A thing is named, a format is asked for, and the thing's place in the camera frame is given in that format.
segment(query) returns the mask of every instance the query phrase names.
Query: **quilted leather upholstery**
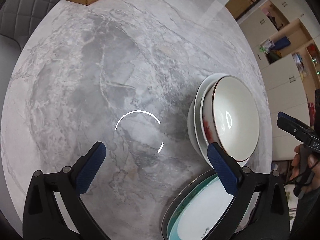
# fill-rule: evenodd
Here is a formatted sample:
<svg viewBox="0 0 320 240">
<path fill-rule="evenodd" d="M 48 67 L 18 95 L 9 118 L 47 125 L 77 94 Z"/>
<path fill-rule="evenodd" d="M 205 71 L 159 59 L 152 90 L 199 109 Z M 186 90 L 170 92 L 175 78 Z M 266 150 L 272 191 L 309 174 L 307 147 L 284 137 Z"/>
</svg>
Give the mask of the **quilted leather upholstery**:
<svg viewBox="0 0 320 240">
<path fill-rule="evenodd" d="M 6 0 L 0 9 L 0 34 L 25 46 L 41 20 L 60 0 Z"/>
</svg>

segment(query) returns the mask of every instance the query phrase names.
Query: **table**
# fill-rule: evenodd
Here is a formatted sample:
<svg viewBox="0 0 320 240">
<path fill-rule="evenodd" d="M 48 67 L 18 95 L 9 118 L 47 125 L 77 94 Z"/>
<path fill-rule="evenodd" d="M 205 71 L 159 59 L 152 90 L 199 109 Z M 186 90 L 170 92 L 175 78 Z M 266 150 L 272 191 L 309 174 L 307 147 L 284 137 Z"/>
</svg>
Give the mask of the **table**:
<svg viewBox="0 0 320 240">
<path fill-rule="evenodd" d="M 61 0 L 22 51 L 4 103 L 2 161 L 20 218 L 35 170 L 60 171 L 101 141 L 108 154 L 81 196 L 87 209 L 111 239 L 162 239 L 170 202 L 210 169 L 191 146 L 187 114 L 214 72 L 252 91 L 261 128 L 248 166 L 269 173 L 266 91 L 248 42 L 221 4 Z M 135 110 L 159 122 L 135 112 L 116 128 Z"/>
</svg>

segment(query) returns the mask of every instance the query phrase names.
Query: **stack of bowls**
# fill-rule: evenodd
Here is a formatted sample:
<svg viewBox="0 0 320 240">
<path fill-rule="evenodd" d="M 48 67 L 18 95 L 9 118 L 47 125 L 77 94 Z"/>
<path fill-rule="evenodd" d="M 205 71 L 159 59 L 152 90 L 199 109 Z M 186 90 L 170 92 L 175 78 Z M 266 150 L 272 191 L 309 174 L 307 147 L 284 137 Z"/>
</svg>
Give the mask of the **stack of bowls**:
<svg viewBox="0 0 320 240">
<path fill-rule="evenodd" d="M 214 73 L 202 81 L 189 109 L 188 134 L 210 166 L 207 148 L 212 142 L 244 166 L 257 146 L 259 131 L 256 103 L 241 80 Z"/>
</svg>

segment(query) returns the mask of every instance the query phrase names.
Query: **black handle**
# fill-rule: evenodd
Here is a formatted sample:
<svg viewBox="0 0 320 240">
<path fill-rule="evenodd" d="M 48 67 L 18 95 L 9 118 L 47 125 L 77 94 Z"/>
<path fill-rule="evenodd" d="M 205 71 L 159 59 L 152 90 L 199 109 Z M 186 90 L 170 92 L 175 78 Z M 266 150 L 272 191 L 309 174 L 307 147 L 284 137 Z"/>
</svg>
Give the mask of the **black handle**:
<svg viewBox="0 0 320 240">
<path fill-rule="evenodd" d="M 297 178 L 297 185 L 294 187 L 293 193 L 296 197 L 301 199 L 304 196 L 304 191 L 301 191 L 301 188 L 304 184 L 311 183 L 313 176 L 315 175 L 313 171 L 308 166 L 308 157 L 312 153 L 309 149 L 307 149 L 304 145 L 300 147 L 300 163 L 299 163 L 299 174 L 305 172 L 305 174 L 299 178 Z"/>
</svg>

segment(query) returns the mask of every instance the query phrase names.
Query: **black cable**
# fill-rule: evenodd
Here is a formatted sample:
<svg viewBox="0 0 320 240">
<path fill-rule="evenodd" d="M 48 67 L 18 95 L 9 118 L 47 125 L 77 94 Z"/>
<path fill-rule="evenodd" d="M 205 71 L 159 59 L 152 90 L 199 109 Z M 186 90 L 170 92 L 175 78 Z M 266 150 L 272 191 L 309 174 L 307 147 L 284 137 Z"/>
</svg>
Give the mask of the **black cable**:
<svg viewBox="0 0 320 240">
<path fill-rule="evenodd" d="M 316 165 L 317 165 L 319 162 L 320 162 L 320 160 L 318 160 L 310 169 L 312 170 L 314 167 L 316 167 Z M 286 186 L 286 185 L 294 182 L 297 178 L 300 178 L 301 176 L 303 176 L 303 175 L 306 174 L 306 173 L 307 173 L 307 171 L 299 174 L 298 176 L 296 176 L 296 177 L 294 177 L 293 179 L 289 180 L 289 181 L 288 181 L 287 183 L 285 183 L 284 185 Z M 311 184 L 311 183 L 303 184 L 302 186 L 309 186 L 310 184 Z"/>
</svg>

